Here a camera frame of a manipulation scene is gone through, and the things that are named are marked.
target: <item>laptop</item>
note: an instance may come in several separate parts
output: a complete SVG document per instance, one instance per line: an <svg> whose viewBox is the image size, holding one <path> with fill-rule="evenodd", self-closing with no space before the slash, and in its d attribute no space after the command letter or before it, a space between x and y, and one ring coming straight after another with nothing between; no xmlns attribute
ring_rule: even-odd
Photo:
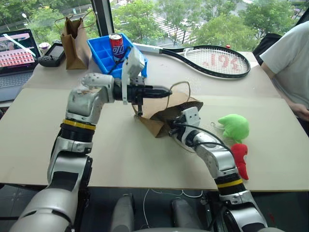
<svg viewBox="0 0 309 232"><path fill-rule="evenodd" d="M15 99L39 56L29 29L0 33L0 102Z"/></svg>

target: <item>stuffed toy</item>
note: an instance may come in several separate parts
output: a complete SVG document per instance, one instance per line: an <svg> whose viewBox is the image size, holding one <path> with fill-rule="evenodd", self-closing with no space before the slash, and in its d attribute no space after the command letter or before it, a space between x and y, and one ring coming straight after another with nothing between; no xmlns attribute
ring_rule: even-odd
<svg viewBox="0 0 309 232"><path fill-rule="evenodd" d="M249 122L246 118L236 114L224 116L218 120L224 126L223 136L234 139L241 144L241 140L249 135Z"/></svg>
<svg viewBox="0 0 309 232"><path fill-rule="evenodd" d="M234 161L238 168L239 175L245 179L249 180L246 169L246 162L244 160L244 156L248 154L248 147L245 144L234 144L231 147L231 151L233 152Z"/></svg>

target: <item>human arm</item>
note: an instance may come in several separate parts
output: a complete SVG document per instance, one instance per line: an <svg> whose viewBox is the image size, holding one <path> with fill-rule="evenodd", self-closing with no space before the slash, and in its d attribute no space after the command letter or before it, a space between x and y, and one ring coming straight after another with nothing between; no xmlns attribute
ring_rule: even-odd
<svg viewBox="0 0 309 232"><path fill-rule="evenodd" d="M276 74L264 62L262 63L261 67L271 80L275 77ZM282 98L285 99L285 101L288 103L294 114L296 114L302 120L309 121L309 110L303 104L291 101L291 99L284 92L278 89L275 85L274 87L282 96Z"/></svg>

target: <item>racket handle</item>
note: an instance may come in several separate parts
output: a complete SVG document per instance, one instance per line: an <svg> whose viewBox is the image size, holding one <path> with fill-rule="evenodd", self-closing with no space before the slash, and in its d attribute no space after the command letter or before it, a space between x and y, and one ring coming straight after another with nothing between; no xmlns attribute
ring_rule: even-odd
<svg viewBox="0 0 309 232"><path fill-rule="evenodd" d="M160 53L162 47L133 43L142 52Z"/></svg>

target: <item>white cable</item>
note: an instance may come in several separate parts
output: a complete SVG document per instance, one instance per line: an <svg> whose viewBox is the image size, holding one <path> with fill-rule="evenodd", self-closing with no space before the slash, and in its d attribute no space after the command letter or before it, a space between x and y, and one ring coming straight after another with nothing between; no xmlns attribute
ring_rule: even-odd
<svg viewBox="0 0 309 232"><path fill-rule="evenodd" d="M174 193L169 193L169 192L157 192L153 189L151 189L152 192L158 193L158 194L166 194L166 195L172 195L172 196L181 196L183 194L183 192L181 192L181 194L174 194Z"/></svg>
<svg viewBox="0 0 309 232"><path fill-rule="evenodd" d="M199 197L201 197L201 196L203 195L203 191L202 191L201 194L199 194L198 196L190 196L190 195L187 195L183 190L182 190L182 192L183 192L183 195L185 195L186 197L190 197L190 198L199 198Z"/></svg>
<svg viewBox="0 0 309 232"><path fill-rule="evenodd" d="M150 228L150 227L149 227L149 224L148 224L147 217L146 217L146 212L145 212L145 199L146 199L146 196L147 196L148 192L149 192L149 189L147 190L147 192L146 192L146 194L145 194L145 196L144 196L143 211L144 211L144 217L145 217L146 225L148 226L148 228Z"/></svg>

